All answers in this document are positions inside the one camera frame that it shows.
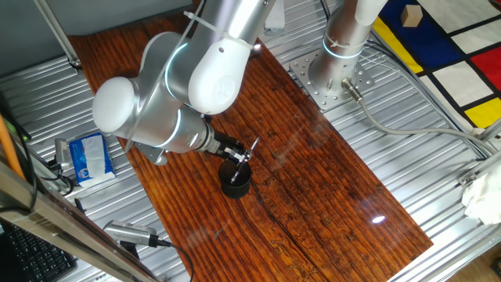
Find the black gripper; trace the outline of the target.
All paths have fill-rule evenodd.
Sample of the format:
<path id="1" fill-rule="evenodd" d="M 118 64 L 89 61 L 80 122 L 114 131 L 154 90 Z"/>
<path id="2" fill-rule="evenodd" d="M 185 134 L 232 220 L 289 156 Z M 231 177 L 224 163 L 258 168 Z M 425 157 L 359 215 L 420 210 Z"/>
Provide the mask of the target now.
<path id="1" fill-rule="evenodd" d="M 219 131 L 214 132 L 214 137 L 209 142 L 209 153 L 236 163 L 247 162 L 247 157 L 251 155 L 237 139 Z"/>

